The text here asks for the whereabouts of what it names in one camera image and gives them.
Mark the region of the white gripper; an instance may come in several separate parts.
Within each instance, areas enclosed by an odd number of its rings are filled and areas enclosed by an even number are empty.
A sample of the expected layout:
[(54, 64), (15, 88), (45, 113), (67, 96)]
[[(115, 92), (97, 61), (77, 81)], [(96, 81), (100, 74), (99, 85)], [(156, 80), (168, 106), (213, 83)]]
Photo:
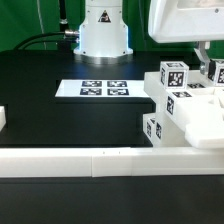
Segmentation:
[(198, 41), (194, 51), (207, 75), (209, 41), (224, 40), (224, 0), (151, 0), (148, 33), (158, 43)]

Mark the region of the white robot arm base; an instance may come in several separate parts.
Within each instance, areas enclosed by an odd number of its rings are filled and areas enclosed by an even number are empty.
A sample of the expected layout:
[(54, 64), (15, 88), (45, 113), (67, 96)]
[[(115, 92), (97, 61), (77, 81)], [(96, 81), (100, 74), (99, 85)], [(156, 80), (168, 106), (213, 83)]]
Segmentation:
[(79, 26), (77, 61), (91, 64), (129, 62), (128, 26), (122, 17), (123, 0), (85, 0), (85, 19)]

